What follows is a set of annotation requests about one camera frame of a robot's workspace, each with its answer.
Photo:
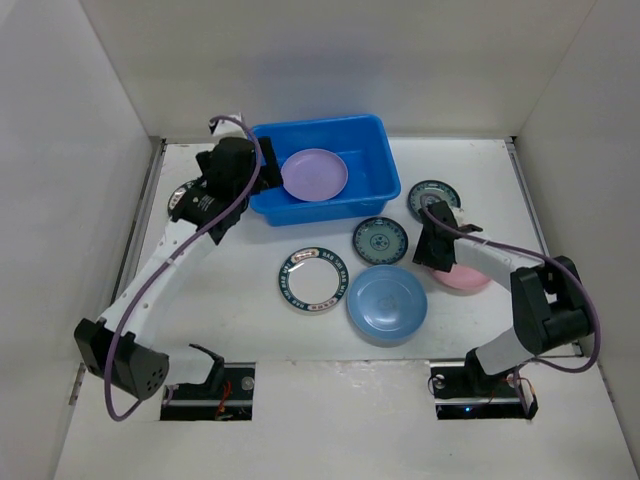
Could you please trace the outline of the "pink plastic plate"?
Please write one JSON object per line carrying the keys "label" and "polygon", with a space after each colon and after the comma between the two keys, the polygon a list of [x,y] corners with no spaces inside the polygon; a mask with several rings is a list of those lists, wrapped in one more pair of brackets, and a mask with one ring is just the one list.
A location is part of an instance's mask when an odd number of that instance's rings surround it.
{"label": "pink plastic plate", "polygon": [[441,285],[463,293],[481,291],[492,282],[481,272],[457,264],[454,264],[449,272],[431,269],[430,274]]}

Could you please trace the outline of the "purple plastic plate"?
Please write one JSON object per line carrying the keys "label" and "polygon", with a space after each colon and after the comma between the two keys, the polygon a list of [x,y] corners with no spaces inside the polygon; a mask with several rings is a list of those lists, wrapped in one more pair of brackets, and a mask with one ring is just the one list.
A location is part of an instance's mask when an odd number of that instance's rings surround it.
{"label": "purple plastic plate", "polygon": [[336,197],[349,178],[348,168],[340,156],[317,148],[291,155],[280,173],[286,192],[305,202],[322,202]]}

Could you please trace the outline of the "white plate green lettered rim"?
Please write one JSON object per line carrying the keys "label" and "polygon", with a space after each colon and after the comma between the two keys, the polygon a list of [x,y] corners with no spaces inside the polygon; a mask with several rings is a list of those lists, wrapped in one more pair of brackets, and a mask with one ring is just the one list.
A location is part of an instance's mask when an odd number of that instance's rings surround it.
{"label": "white plate green lettered rim", "polygon": [[334,251],[306,247],[290,254],[277,276],[286,304],[304,314],[320,314],[334,308],[346,295],[350,275],[344,260]]}

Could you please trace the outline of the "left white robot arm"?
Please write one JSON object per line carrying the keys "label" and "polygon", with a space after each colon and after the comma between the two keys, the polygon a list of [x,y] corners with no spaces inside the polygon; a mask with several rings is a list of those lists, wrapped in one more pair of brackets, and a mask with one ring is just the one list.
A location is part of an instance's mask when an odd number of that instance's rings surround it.
{"label": "left white robot arm", "polygon": [[197,344],[165,353],[153,344],[161,321],[191,273],[213,252],[247,209],[243,195],[282,186],[269,137],[256,143],[226,137],[197,154],[200,177],[171,195],[164,233],[147,263],[96,321],[83,319],[74,338],[87,369],[139,401],[165,385],[191,388],[206,396],[225,381],[222,356]]}

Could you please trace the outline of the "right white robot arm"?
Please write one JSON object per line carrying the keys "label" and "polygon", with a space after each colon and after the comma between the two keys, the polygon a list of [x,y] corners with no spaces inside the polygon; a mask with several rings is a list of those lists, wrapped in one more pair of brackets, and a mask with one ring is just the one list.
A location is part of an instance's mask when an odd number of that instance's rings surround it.
{"label": "right white robot arm", "polygon": [[[601,325],[575,264],[488,238],[473,224],[459,225],[444,201],[423,205],[422,231],[413,262],[449,273],[458,265],[478,271],[510,293],[512,326],[465,357],[466,388],[485,395],[525,364],[535,362],[569,374],[591,369],[601,349]],[[591,336],[592,353],[580,367],[542,358],[560,346]]]}

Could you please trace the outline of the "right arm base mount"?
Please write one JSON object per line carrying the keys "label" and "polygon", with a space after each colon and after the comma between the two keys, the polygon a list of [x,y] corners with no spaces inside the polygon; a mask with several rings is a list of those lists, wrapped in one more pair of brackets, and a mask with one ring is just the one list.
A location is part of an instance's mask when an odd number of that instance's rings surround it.
{"label": "right arm base mount", "polygon": [[532,383],[511,371],[473,383],[463,361],[430,364],[427,387],[438,420],[525,420],[537,415]]}

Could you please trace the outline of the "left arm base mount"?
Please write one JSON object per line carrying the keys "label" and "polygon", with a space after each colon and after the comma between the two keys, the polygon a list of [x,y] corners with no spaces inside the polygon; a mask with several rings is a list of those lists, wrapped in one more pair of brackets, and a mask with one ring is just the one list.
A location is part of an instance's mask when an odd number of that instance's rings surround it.
{"label": "left arm base mount", "polygon": [[213,389],[180,384],[166,388],[160,407],[161,421],[251,421],[255,389],[255,363],[226,364]]}

